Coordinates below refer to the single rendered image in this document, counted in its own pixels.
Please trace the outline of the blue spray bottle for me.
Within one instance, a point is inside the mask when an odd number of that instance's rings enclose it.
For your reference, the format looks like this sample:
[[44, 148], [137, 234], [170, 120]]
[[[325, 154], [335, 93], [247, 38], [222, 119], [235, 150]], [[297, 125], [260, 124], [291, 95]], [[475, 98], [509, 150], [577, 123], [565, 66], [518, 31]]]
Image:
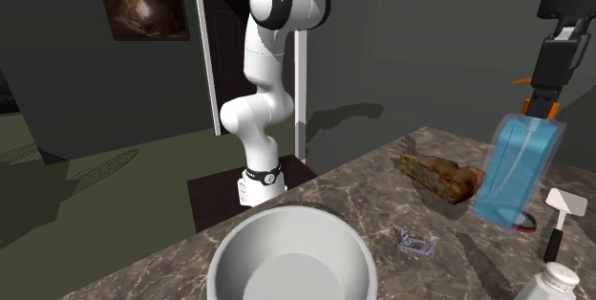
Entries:
[[503, 118], [493, 139], [473, 208], [484, 220], [511, 228], [520, 219], [563, 138], [566, 124], [556, 120], [559, 97], [589, 40], [581, 34], [543, 41], [530, 81], [531, 97], [520, 112]]

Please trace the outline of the brown pie slice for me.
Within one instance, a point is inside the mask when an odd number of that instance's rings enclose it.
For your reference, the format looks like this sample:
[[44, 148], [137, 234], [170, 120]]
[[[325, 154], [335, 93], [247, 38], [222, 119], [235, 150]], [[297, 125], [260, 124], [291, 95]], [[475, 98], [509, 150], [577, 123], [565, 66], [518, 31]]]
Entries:
[[472, 198], [480, 189], [484, 171], [475, 166], [459, 166], [436, 156], [402, 154], [400, 171], [419, 182], [449, 204]]

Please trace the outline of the small round red-rimmed lid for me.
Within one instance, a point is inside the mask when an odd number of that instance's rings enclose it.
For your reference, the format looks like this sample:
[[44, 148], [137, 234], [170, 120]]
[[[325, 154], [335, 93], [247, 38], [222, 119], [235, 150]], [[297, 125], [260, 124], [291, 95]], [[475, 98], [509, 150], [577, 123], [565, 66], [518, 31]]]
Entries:
[[512, 229], [519, 232], [531, 233], [537, 229], [537, 221], [531, 214], [523, 211], [512, 224]]

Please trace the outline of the white shaker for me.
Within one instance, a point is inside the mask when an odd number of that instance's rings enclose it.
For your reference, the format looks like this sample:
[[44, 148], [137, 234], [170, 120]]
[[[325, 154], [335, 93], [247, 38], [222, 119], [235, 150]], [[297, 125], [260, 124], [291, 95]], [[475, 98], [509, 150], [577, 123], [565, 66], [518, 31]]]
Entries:
[[513, 300], [576, 300], [574, 289], [579, 276], [570, 268], [548, 262], [544, 270], [535, 274]]

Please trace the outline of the white bowl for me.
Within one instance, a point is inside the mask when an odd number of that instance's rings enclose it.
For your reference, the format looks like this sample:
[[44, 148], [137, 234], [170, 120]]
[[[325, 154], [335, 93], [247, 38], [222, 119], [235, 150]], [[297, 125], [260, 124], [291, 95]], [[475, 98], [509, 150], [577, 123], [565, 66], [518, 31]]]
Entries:
[[235, 226], [210, 263], [206, 300], [377, 300], [371, 252], [339, 217], [288, 205]]

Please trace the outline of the dark robot stand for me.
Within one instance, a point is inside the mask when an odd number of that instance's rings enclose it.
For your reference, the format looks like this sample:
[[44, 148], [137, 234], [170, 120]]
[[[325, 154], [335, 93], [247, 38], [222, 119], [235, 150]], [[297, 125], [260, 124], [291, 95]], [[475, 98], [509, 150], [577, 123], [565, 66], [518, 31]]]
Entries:
[[[317, 177], [294, 155], [283, 156], [279, 161], [289, 189]], [[240, 205], [237, 191], [237, 180], [242, 176], [243, 170], [243, 167], [238, 167], [187, 182], [197, 233], [248, 210], [248, 206]]]

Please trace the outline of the dark door with white frame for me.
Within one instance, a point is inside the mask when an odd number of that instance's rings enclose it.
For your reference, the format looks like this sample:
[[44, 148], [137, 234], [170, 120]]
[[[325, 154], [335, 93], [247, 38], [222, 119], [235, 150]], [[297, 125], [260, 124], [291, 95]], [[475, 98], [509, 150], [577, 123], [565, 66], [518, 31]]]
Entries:
[[213, 126], [221, 136], [227, 133], [220, 121], [222, 105], [256, 92], [244, 75], [249, 0], [196, 0], [196, 4]]

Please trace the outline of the dark framed wall picture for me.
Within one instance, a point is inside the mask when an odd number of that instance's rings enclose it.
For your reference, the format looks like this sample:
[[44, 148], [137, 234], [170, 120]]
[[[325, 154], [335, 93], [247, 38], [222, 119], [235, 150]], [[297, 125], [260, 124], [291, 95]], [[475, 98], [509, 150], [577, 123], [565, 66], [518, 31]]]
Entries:
[[102, 0], [119, 41], [188, 40], [184, 0]]

